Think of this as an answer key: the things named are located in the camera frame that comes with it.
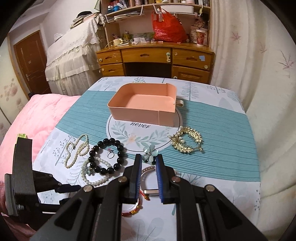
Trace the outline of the blue flower brooch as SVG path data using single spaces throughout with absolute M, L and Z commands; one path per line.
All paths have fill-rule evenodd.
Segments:
M 90 166 L 84 167 L 84 173 L 88 176 L 94 175 L 94 171 Z

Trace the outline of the green paper scrap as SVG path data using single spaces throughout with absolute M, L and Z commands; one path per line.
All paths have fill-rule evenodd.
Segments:
M 28 138 L 28 136 L 25 133 L 19 133 L 18 137 L 19 138 Z

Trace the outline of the pink quilt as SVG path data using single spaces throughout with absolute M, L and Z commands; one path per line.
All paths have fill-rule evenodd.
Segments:
M 7 216 L 4 175 L 12 172 L 14 146 L 18 134 L 24 133 L 33 140 L 34 161 L 56 124 L 79 97 L 60 94 L 34 95 L 17 115 L 1 142 L 1 215 L 17 240 L 29 240 L 35 234 L 29 226 L 14 222 Z

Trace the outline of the printed tablecloth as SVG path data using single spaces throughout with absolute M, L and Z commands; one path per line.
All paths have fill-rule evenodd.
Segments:
M 177 88 L 174 126 L 115 120 L 107 106 L 125 84 L 169 83 Z M 204 152 L 183 154 L 168 139 L 180 126 L 203 137 Z M 259 163 L 253 133 L 237 95 L 211 85 L 153 77 L 104 77 L 61 118 L 33 169 L 63 184 L 101 187 L 123 175 L 143 148 L 155 145 L 164 164 L 192 185 L 214 185 L 254 225 L 260 205 Z M 90 166 L 94 175 L 84 173 Z M 154 166 L 142 161 L 142 169 Z M 158 196 L 123 204 L 120 240 L 177 240 L 175 204 Z

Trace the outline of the gold leaf brooch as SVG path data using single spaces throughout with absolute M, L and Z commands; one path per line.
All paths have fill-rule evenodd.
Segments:
M 171 146 L 183 154 L 204 152 L 202 135 L 189 126 L 180 126 L 172 135 L 168 135 Z

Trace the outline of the white lace covered furniture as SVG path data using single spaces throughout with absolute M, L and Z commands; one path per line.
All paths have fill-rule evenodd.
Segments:
M 52 93 L 81 95 L 99 80 L 98 30 L 95 18 L 90 18 L 48 48 L 45 77 Z

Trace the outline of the pink cardboard tray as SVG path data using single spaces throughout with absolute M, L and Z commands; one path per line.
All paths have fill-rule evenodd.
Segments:
M 176 96 L 177 88 L 169 83 L 129 83 L 107 106 L 115 120 L 173 127 Z

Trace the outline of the brown wooden door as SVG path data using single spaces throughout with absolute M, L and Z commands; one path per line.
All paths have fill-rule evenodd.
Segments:
M 40 31 L 33 32 L 14 44 L 16 60 L 30 93 L 51 93 L 45 77 L 47 58 Z

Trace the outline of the white mug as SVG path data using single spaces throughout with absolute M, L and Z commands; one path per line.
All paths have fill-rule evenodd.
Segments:
M 118 38 L 118 39 L 114 39 L 113 40 L 113 45 L 114 46 L 119 46 L 121 44 L 123 44 L 123 40 L 121 38 Z

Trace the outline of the white floral curtain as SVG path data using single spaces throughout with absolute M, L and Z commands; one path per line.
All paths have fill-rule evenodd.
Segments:
M 258 229 L 278 240 L 295 216 L 295 42 L 261 1 L 211 1 L 211 83 L 237 93 L 261 176 Z

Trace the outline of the wooden desk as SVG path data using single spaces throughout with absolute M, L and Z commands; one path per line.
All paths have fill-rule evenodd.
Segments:
M 152 12 L 108 23 L 104 15 L 143 4 L 182 3 L 209 6 L 209 1 L 98 1 L 99 20 L 104 27 L 106 43 L 96 53 L 104 77 L 148 76 L 167 77 L 209 83 L 215 54 L 210 49 L 211 13 L 201 16 L 174 15 L 187 34 L 185 43 L 156 41 Z M 207 31 L 206 46 L 198 46 L 196 30 Z M 113 45 L 121 38 L 123 44 Z

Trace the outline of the floral paper cup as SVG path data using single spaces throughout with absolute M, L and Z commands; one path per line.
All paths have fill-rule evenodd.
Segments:
M 196 30 L 196 42 L 198 46 L 206 46 L 207 44 L 207 31 L 198 29 Z

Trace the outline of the red plastic bag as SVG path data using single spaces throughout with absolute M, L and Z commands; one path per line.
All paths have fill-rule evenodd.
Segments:
M 156 41 L 185 43 L 188 38 L 178 18 L 166 10 L 161 14 L 152 12 L 152 27 Z

